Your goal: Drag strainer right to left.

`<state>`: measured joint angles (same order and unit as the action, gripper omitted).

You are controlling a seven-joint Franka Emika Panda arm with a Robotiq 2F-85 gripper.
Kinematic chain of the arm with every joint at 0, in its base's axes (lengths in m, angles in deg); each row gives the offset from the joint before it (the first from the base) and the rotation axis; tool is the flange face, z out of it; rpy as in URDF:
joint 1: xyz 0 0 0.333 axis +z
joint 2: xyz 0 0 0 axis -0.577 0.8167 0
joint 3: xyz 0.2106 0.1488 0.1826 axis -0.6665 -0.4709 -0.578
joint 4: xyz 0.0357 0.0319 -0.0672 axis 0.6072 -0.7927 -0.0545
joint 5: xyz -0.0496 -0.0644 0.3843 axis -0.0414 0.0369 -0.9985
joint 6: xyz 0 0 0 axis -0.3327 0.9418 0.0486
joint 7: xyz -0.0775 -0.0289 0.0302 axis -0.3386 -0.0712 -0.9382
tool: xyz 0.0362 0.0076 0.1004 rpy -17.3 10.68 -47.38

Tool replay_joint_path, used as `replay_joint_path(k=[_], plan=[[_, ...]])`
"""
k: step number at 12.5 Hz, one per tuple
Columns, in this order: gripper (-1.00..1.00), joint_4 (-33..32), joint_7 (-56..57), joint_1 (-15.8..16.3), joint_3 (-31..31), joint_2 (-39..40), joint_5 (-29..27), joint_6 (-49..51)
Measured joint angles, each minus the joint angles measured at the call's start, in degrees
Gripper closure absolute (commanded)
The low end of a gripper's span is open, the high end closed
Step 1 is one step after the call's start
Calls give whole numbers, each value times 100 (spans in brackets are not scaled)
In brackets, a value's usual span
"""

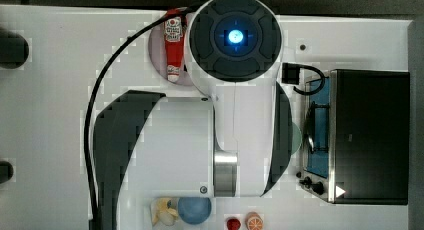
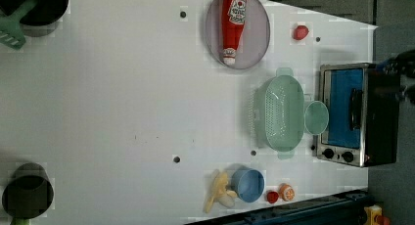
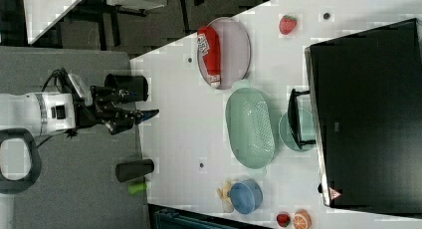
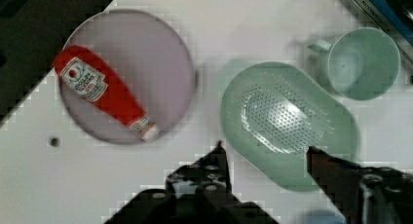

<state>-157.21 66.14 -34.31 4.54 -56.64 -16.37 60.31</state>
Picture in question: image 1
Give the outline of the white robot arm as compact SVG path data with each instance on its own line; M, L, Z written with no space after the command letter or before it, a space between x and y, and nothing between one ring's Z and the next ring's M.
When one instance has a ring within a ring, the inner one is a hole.
M258 0L209 0L183 18L190 84L125 92L85 140L99 191L90 230L153 230L158 202L200 223L213 199L261 197L288 166L292 114L275 14Z

